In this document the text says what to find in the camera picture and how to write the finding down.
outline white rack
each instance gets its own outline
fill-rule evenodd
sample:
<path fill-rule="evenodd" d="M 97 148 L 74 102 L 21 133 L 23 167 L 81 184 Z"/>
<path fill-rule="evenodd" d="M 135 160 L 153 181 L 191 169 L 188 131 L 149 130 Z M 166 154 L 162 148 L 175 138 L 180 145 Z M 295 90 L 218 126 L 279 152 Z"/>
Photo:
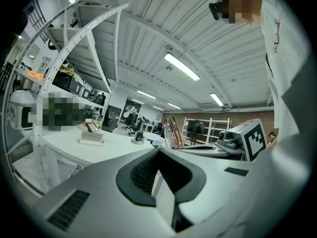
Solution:
<path fill-rule="evenodd" d="M 196 120 L 199 121 L 199 122 L 204 122 L 204 123 L 208 122 L 209 123 L 208 126 L 205 126 L 205 129 L 208 129 L 207 134 L 197 134 L 197 135 L 202 135 L 202 136 L 206 137 L 205 141 L 198 140 L 198 139 L 195 140 L 195 141 L 197 141 L 199 143 L 202 143 L 202 144 L 209 144 L 210 143 L 210 138 L 217 138 L 218 139 L 217 136 L 213 135 L 214 131 L 228 131 L 230 129 L 230 127 L 231 127 L 230 118 L 228 118 L 228 120 L 213 120 L 212 118 L 210 118 L 209 120 L 203 120 L 203 119 L 189 119 L 189 118 L 185 117 L 183 129 L 182 129 L 182 136 L 184 138 L 191 139 L 187 135 L 185 136 L 184 132 L 187 132 L 186 128 L 187 128 L 188 122 L 189 121 L 196 121 Z M 227 125 L 226 126 L 227 128 L 217 128 L 217 127 L 215 127 L 217 124 L 225 124 L 225 125 Z"/>
<path fill-rule="evenodd" d="M 121 11 L 128 7 L 128 4 L 117 5 L 103 1 L 78 0 L 63 9 L 56 16 L 51 18 L 46 24 L 30 39 L 24 51 L 19 56 L 14 70 L 10 75 L 7 83 L 3 107 L 2 107 L 2 140 L 5 145 L 5 154 L 8 157 L 8 163 L 11 167 L 13 177 L 21 182 L 27 189 L 36 196 L 41 196 L 48 192 L 53 185 L 56 185 L 56 177 L 48 177 L 49 169 L 56 168 L 59 170 L 60 181 L 71 176 L 77 165 L 55 154 L 46 154 L 45 142 L 42 137 L 51 133 L 59 133 L 58 131 L 46 131 L 42 127 L 43 103 L 42 99 L 47 98 L 49 93 L 62 94 L 63 97 L 72 97 L 75 102 L 91 108 L 103 109 L 103 116 L 106 112 L 106 106 L 109 102 L 105 102 L 104 106 L 95 104 L 87 99 L 73 95 L 67 91 L 60 89 L 52 84 L 58 69 L 67 60 L 69 65 L 80 74 L 90 85 L 98 90 L 112 94 L 107 78 L 117 82 L 117 36 Z M 75 8 L 79 28 L 67 27 L 67 11 Z M 49 27 L 50 24 L 63 15 L 63 27 Z M 28 50 L 34 44 L 34 41 L 44 32 L 47 34 L 58 50 L 58 56 L 48 64 L 48 71 L 44 80 L 32 78 L 27 75 L 26 71 L 20 70 L 22 59 Z M 37 99 L 36 119 L 33 122 L 33 129 L 23 131 L 25 140 L 30 140 L 33 144 L 33 152 L 24 158 L 11 163 L 7 138 L 6 138 L 6 120 L 7 105 L 10 93 L 12 91 L 15 76 L 19 74 L 26 79 L 31 80 L 41 86 Z M 19 141 L 14 148 L 21 145 L 23 140 Z"/>

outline white ceiling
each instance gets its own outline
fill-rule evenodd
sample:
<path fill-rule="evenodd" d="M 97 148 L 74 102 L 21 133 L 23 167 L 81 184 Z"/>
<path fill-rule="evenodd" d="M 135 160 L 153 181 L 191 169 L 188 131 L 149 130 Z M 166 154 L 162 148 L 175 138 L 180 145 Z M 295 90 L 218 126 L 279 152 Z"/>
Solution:
<path fill-rule="evenodd" d="M 268 106 L 263 35 L 251 25 L 215 21 L 208 4 L 217 0 L 109 1 L 129 3 L 120 20 L 118 76 L 131 98 L 166 111 L 174 110 L 168 102 L 184 111 L 201 111 L 199 105 L 207 103 L 217 107 L 213 92 L 233 109 Z M 60 2 L 66 6 L 68 0 Z M 201 79 L 193 81 L 171 66 L 164 60 L 167 52 Z"/>

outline white table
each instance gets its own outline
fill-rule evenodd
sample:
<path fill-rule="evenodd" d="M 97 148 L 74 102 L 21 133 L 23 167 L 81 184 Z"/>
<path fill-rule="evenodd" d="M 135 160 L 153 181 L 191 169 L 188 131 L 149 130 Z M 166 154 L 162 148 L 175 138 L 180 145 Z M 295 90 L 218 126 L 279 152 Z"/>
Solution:
<path fill-rule="evenodd" d="M 146 125 L 146 127 L 145 127 L 145 132 L 148 131 L 148 126 L 152 126 L 152 129 L 151 129 L 151 133 L 152 133 L 155 125 L 150 124 L 150 123 L 147 123 L 147 124 L 145 124 L 145 125 Z"/>
<path fill-rule="evenodd" d="M 165 145 L 165 139 L 155 133 L 143 132 L 143 138 L 145 140 L 149 140 L 151 144 L 153 143 L 153 141 L 155 141 L 160 145 Z"/>
<path fill-rule="evenodd" d="M 93 163 L 113 159 L 125 154 L 145 149 L 152 149 L 153 145 L 145 141 L 143 145 L 131 142 L 131 137 L 100 130 L 104 146 L 80 144 L 82 130 L 74 127 L 68 131 L 61 131 L 42 137 L 42 144 L 46 146 L 46 155 L 49 161 L 49 174 L 53 186 L 61 183 L 59 177 L 57 157 L 63 157 L 83 167 Z"/>

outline white shirt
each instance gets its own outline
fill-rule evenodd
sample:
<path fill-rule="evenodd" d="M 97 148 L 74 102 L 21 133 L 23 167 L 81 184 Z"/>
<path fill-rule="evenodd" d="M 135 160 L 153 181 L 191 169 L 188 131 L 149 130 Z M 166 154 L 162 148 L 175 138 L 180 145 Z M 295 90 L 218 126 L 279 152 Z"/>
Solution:
<path fill-rule="evenodd" d="M 274 101 L 274 127 L 279 128 L 281 140 L 298 133 L 282 96 L 301 70 L 311 47 L 299 20 L 284 0 L 262 0 L 261 31 L 269 62 L 266 68 Z"/>

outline brick wall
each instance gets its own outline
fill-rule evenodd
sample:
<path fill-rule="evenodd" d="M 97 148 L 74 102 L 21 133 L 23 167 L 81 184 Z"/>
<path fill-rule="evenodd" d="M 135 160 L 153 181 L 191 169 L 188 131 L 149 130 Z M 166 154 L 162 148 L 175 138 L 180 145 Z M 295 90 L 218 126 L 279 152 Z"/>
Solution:
<path fill-rule="evenodd" d="M 232 121 L 232 127 L 235 127 L 247 120 L 252 119 L 261 119 L 263 124 L 266 139 L 269 142 L 268 134 L 271 131 L 278 133 L 276 129 L 274 129 L 274 111 L 261 111 L 261 112 L 240 112 L 240 113 L 186 113 L 186 114 L 163 114 L 162 122 L 164 119 L 169 119 L 174 115 L 178 129 L 181 130 L 183 128 L 184 120 L 186 118 L 190 119 L 202 119 L 208 120 L 212 118 L 213 120 L 227 120 L 230 118 Z"/>

